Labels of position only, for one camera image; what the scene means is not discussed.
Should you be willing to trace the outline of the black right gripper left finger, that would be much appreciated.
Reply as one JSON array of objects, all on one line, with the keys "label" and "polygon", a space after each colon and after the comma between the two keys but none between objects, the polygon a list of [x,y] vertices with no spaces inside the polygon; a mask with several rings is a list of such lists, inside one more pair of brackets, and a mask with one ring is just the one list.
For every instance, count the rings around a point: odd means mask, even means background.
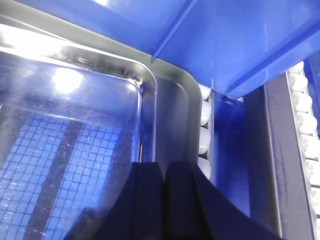
[{"label": "black right gripper left finger", "polygon": [[162,240],[163,176],[156,162],[133,163],[125,185],[108,211],[85,208],[66,240]]}]

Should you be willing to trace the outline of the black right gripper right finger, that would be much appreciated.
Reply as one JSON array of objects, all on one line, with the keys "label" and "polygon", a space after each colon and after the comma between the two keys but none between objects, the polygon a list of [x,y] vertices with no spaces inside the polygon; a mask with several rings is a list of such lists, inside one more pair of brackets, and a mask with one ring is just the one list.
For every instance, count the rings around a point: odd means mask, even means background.
[{"label": "black right gripper right finger", "polygon": [[196,164],[171,162],[164,189],[168,240],[279,239],[235,207]]}]

